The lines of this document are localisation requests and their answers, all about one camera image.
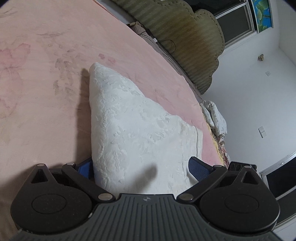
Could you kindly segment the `white textured pants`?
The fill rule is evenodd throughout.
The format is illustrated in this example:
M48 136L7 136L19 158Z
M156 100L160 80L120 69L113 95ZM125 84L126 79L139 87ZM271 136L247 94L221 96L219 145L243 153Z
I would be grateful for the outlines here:
M179 195L195 185L188 162L201 157L202 131L116 71L94 63L89 73L95 183L115 196Z

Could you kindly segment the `blue floral curtain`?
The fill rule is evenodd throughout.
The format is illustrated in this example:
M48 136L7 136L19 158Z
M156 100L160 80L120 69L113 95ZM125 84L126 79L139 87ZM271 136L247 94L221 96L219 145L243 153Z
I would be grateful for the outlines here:
M258 33L273 27L273 16L269 0L251 0Z

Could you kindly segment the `yellow zebra patterned blanket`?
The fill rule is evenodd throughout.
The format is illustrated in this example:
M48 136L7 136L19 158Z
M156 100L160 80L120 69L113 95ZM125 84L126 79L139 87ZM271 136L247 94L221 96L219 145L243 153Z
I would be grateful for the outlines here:
M212 141L214 143L214 147L218 153L218 157L219 157L219 163L223 166L225 166L226 168L229 167L230 165L230 157L225 149L224 144L221 144L218 142L216 136L213 134L212 129L210 128L210 125L207 124L208 130L211 133L211 137L212 137Z

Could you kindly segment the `white printed pillow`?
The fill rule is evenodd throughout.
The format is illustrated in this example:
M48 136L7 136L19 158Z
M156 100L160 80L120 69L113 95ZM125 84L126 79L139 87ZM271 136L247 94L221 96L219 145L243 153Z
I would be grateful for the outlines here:
M214 131L215 135L219 137L225 137L228 133L227 123L225 118L218 110L216 104L212 101L204 100L200 106L207 124Z

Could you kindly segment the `white wall socket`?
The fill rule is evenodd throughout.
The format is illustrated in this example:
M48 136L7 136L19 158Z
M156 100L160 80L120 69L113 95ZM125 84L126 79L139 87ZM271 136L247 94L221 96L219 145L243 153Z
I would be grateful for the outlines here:
M265 129L264 129L263 126L261 126L261 127L258 129L258 131L259 131L259 133L260 133L260 135L261 135L262 138L265 138L265 137L267 136L266 131L265 131Z

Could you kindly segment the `olive green padded headboard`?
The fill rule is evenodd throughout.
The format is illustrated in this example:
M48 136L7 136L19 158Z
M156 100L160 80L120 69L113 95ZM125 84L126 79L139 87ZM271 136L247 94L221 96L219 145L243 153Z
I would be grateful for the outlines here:
M194 12L185 1L121 0L115 4L161 42L196 90L204 94L209 89L225 48L222 29L212 13Z

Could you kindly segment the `dark aluminium frame window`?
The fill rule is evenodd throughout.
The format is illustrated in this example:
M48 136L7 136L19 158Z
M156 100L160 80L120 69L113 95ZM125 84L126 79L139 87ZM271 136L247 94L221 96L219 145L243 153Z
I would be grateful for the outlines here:
M225 46L249 36L255 31L250 4L244 0L192 0L187 1L194 12L204 9L218 21L225 39Z

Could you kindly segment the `small wall hook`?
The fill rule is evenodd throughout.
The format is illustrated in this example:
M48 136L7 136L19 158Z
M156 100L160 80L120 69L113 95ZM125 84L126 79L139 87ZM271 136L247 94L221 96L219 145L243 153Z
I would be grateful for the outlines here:
M264 55L263 54L259 55L258 56L258 61L263 61L263 60L264 60Z

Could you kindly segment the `pink bed sheet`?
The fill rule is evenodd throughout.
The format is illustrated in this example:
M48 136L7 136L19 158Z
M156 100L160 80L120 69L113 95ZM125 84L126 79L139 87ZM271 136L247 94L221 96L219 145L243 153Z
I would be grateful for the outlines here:
M222 163L185 78L103 5L2 2L1 240L17 231L10 206L35 164L53 167L91 156L88 70L95 62L201 129L203 161Z

